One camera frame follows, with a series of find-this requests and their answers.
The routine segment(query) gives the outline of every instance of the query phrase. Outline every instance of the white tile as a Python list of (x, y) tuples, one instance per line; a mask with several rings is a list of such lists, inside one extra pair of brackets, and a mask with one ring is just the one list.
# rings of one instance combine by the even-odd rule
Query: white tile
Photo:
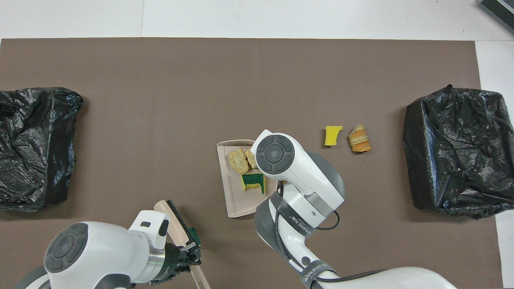
[(143, 0), (1, 0), (0, 38), (139, 37)]
[[(505, 98), (511, 121), (514, 119), (514, 41), (477, 41), (482, 89), (499, 92)], [(514, 287), (514, 210), (496, 215), (498, 246), (502, 259), (503, 286)]]
[(142, 36), (514, 40), (476, 0), (145, 0)]

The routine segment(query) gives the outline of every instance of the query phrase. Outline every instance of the black plastic bag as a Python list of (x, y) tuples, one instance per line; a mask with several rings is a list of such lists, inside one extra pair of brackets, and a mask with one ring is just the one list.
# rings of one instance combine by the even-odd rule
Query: black plastic bag
[(499, 93), (448, 85), (407, 107), (414, 206), (484, 218), (514, 208), (514, 140)]
[(0, 92), (0, 209), (35, 211), (66, 200), (82, 97), (61, 87)]

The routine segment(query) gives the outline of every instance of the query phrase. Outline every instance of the gray joint cap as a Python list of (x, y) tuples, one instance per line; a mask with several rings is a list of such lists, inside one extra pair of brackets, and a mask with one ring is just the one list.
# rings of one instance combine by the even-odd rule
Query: gray joint cap
[(295, 159), (295, 149), (287, 137), (269, 135), (257, 146), (255, 160), (265, 173), (276, 175), (287, 170)]
[(58, 273), (69, 268), (80, 257), (87, 243), (87, 224), (73, 224), (55, 236), (45, 254), (45, 269)]

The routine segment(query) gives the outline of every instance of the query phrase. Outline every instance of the brown table surface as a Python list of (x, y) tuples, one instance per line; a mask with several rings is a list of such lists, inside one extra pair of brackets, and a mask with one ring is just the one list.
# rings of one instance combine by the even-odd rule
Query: brown table surface
[[(84, 106), (68, 200), (33, 213), (0, 212), (0, 287), (41, 265), (66, 226), (129, 227), (140, 210), (170, 198), (198, 231), (211, 287), (302, 288), (258, 237), (253, 215), (227, 217), (215, 145), (255, 139), (262, 129), (295, 137), (345, 180), (341, 224), (307, 240), (340, 275), (419, 266), (457, 287), (501, 287), (494, 218), (412, 205), (405, 109), (449, 83), (480, 88), (473, 42), (3, 39), (0, 90), (63, 86)], [(359, 123), (372, 146), (362, 155), (346, 139)], [(335, 147), (323, 146), (326, 125), (344, 126)], [(194, 283), (183, 274), (158, 287)]]

